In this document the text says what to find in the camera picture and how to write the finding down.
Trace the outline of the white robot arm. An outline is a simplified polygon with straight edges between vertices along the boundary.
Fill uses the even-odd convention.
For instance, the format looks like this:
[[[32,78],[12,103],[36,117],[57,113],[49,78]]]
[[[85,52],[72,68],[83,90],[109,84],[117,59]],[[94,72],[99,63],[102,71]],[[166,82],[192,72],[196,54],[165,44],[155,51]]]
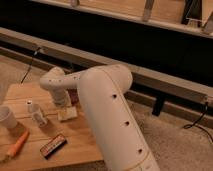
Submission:
[[[160,171],[124,94],[133,82],[122,64],[96,66],[65,74],[52,68],[40,78],[40,86],[53,101],[65,102],[66,89],[75,89],[87,122],[110,171]]]

